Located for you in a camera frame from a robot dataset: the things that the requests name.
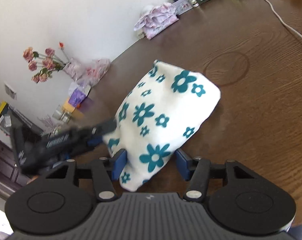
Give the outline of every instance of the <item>wood grain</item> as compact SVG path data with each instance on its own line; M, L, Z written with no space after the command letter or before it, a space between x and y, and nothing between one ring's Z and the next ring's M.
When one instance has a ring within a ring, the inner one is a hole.
M302 33L302 0L270 1ZM94 106L79 124L113 117L155 59L203 73L221 90L214 112L182 149L215 163L243 163L292 195L295 223L302 223L302 41L264 0L211 0L113 61L90 92ZM99 156L107 156L105 146L78 162ZM114 185L123 192L118 182ZM181 194L186 186L172 158L139 192ZM218 187L220 182L213 182L210 192Z

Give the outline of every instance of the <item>brown door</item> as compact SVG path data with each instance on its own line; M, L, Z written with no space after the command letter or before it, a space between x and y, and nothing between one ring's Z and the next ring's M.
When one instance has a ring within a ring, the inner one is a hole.
M12 150L0 141L0 182L18 190L28 180L29 177L19 173Z

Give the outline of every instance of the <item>teal flower print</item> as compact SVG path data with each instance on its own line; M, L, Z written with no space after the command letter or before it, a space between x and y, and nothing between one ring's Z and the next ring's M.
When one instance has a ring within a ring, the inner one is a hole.
M150 129L148 129L148 126L146 125L145 127L141 128L141 133L140 135L142 135L143 137L146 136L148 133L150 132Z
M174 77L174 83L171 88L173 88L173 93L178 91L179 93L184 93L188 90L188 83L196 81L195 76L189 76L190 71L183 70L179 75Z
M127 95L127 98L129 97L129 95L131 95L131 94L132 94L132 92L133 92L133 90L131 90L131 91L129 92L129 94Z
M151 89L142 92L141 96L145 97L146 95L149 95L149 94L151 94Z
M118 139L113 139L113 138L111 138L110 140L109 140L109 143L108 143L108 148L110 149L110 150L112 150L112 146L118 146L118 144L119 144L119 142L120 142L120 138L118 138Z
M129 107L129 104L127 104L127 103L123 104L122 109L119 112L119 122L121 122L121 120L124 120L127 118L128 107Z
M123 176L121 176L122 183L126 184L128 180L131 180L130 173L124 173Z
M160 145L157 145L154 149L151 144L148 144L148 154L142 154L139 157L142 163L149 163L148 172L154 171L156 166L161 168L164 165L162 158L170 155L170 152L166 152L166 149L168 149L169 146L170 143L164 145L162 149L160 149Z
M151 69L148 74L150 77L155 77L157 72L158 72L158 66L153 64L153 69Z
M203 94L205 94L205 90L203 89L203 85L193 84L193 88L191 90L191 93L196 94L198 97L201 97Z
M151 111L153 107L154 104L146 107L146 103L142 103L141 106L136 106L136 111L133 113L135 117L132 119L132 122L138 120L138 127L141 126L145 118L154 116L154 112Z
M169 117L166 117L164 114L160 114L155 120L156 126L162 125L163 127L166 127L169 121Z
M141 82L140 84L138 84L138 88L142 88L145 84L145 82Z
M159 76L155 81L158 81L159 83L161 83L163 80L165 80L165 75Z
M192 134L194 134L194 129L195 129L195 127L193 127L193 128L187 127L187 129L184 132L183 136L189 138Z

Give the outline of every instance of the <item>silver screw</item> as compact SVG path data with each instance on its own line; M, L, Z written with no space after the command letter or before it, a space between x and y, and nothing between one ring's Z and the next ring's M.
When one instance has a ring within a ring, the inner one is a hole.
M202 196L202 193L199 192L198 190L189 190L186 193L186 196L189 198L200 198Z
M114 193L112 191L103 191L99 193L99 198L102 199L111 199L114 197Z

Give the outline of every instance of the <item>green leaf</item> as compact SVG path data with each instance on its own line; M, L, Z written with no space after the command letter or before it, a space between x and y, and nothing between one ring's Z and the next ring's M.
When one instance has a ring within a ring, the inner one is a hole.
M34 51L34 52L33 52L33 57L35 57L35 58L39 57L39 53L36 52L36 51Z

